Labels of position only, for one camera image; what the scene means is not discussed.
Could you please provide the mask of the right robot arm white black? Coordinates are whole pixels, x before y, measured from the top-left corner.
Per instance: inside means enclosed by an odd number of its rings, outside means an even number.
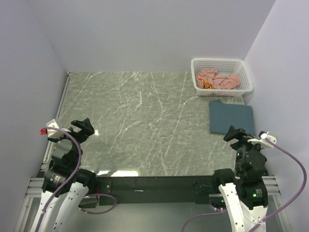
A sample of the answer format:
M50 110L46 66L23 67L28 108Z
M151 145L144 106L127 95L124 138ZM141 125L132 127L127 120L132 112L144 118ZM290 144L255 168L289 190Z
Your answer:
M253 137L244 129L230 126L224 141L235 139L231 148L236 151L235 168L214 172L212 188L221 193L228 212L232 231L249 232L257 226L266 231L262 219L268 210L268 193L262 177L267 174L266 157L261 145L253 143Z

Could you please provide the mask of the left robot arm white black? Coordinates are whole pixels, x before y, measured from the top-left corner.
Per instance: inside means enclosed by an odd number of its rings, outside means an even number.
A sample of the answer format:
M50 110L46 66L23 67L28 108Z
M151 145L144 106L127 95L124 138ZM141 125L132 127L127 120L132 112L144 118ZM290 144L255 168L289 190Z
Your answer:
M77 206L86 194L96 190L95 173L80 167L83 150L81 143L95 133L90 119L73 120L73 128L64 128L53 119L40 129L53 142L54 149L44 174L41 201L35 216L32 232L60 232L64 230L64 218Z

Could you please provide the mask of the teal blue t shirt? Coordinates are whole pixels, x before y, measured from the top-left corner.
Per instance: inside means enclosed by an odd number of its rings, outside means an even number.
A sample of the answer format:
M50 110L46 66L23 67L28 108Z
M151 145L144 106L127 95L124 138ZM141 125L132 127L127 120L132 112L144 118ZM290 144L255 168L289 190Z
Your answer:
M253 110L250 106L228 104L220 100L209 102L210 133L225 135L230 126L244 129L254 136Z

